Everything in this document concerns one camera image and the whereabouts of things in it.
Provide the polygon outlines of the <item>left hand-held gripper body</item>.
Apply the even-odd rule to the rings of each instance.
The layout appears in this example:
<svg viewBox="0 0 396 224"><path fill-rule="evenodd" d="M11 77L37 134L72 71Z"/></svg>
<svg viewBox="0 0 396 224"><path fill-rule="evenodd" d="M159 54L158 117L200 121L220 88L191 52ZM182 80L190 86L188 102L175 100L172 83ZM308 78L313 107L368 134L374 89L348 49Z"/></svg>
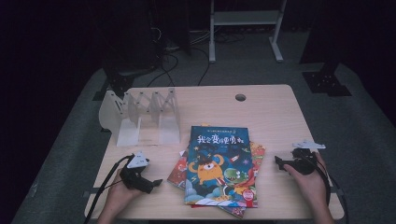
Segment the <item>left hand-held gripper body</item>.
<svg viewBox="0 0 396 224"><path fill-rule="evenodd" d="M128 189L138 189L146 193L151 193L154 183L142 176L142 172L148 165L149 159L146 158L142 151L133 154L121 169L120 177L123 184Z"/></svg>

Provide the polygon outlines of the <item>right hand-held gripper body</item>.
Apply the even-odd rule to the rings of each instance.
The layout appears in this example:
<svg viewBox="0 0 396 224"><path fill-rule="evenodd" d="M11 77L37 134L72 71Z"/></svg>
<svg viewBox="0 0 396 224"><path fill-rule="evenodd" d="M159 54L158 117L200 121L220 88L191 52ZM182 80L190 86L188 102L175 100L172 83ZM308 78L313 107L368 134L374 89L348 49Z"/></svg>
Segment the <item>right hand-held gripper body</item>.
<svg viewBox="0 0 396 224"><path fill-rule="evenodd" d="M313 141L303 140L293 143L294 150L291 152L292 160L287 164L293 167L302 175L311 174L317 165L317 158L313 153L313 149L324 149L326 146Z"/></svg>

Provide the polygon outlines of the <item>clear acrylic book rack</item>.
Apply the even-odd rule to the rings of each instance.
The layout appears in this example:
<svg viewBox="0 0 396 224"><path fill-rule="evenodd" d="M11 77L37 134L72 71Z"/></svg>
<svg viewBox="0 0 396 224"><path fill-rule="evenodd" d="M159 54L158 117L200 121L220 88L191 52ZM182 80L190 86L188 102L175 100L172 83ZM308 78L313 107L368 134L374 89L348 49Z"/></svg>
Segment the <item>clear acrylic book rack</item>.
<svg viewBox="0 0 396 224"><path fill-rule="evenodd" d="M129 89L123 98L107 91L99 121L111 131L117 147L177 144L181 139L175 88Z"/></svg>

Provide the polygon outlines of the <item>person's left hand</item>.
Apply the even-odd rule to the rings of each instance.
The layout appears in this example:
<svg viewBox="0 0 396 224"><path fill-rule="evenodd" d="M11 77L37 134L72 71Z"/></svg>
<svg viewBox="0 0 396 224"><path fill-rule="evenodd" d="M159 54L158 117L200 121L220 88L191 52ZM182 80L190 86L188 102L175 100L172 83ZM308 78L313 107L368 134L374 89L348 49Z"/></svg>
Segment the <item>person's left hand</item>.
<svg viewBox="0 0 396 224"><path fill-rule="evenodd" d="M115 217L123 211L133 199L141 194L142 191L138 189L128 189L123 184L120 177L120 170L118 170L113 183L109 187L102 214L108 217Z"/></svg>

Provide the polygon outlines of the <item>person's right hand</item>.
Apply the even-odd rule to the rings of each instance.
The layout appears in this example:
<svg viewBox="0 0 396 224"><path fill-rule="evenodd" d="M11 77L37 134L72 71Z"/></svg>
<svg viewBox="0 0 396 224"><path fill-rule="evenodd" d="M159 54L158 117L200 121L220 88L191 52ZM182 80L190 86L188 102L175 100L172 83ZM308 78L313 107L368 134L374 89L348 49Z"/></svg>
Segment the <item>person's right hand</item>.
<svg viewBox="0 0 396 224"><path fill-rule="evenodd" d="M305 201L312 209L314 206L327 205L326 185L318 171L310 175L302 175L293 167L287 171L296 181Z"/></svg>

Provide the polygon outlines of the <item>black flat stand base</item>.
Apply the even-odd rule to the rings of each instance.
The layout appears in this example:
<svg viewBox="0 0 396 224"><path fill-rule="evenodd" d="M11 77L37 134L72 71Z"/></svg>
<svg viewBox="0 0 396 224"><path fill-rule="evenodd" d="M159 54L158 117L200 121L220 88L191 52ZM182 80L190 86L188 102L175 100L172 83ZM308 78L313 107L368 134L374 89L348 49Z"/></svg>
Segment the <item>black flat stand base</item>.
<svg viewBox="0 0 396 224"><path fill-rule="evenodd" d="M303 77L313 93L327 93L331 97L350 96L351 93L335 75L338 63L326 62L320 70L303 72Z"/></svg>

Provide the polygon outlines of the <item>black stand foot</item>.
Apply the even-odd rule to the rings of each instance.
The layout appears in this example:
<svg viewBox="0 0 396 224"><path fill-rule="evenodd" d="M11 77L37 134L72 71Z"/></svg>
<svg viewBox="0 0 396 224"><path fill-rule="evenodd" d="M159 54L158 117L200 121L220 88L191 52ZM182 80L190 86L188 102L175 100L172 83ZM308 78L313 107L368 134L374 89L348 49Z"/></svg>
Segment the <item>black stand foot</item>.
<svg viewBox="0 0 396 224"><path fill-rule="evenodd" d="M156 68L156 65L139 65L121 59L103 59L106 81L102 89L95 93L93 100L102 101L107 91L114 91L117 96L122 97L133 86L136 78L147 75Z"/></svg>

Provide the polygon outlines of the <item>white metal stand frame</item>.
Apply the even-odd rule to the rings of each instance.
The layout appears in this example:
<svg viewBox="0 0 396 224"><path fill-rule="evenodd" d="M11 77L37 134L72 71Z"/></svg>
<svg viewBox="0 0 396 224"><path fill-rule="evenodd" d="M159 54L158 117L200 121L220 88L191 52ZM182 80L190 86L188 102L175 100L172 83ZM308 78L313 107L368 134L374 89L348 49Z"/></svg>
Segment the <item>white metal stand frame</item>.
<svg viewBox="0 0 396 224"><path fill-rule="evenodd" d="M215 28L217 26L274 25L275 30L273 35L269 37L269 42L275 55L276 61L278 63L283 62L284 59L277 44L277 40L287 2L288 0L280 0L280 6L278 10L216 11L215 0L211 0L208 60L211 63L214 63L216 61Z"/></svg>

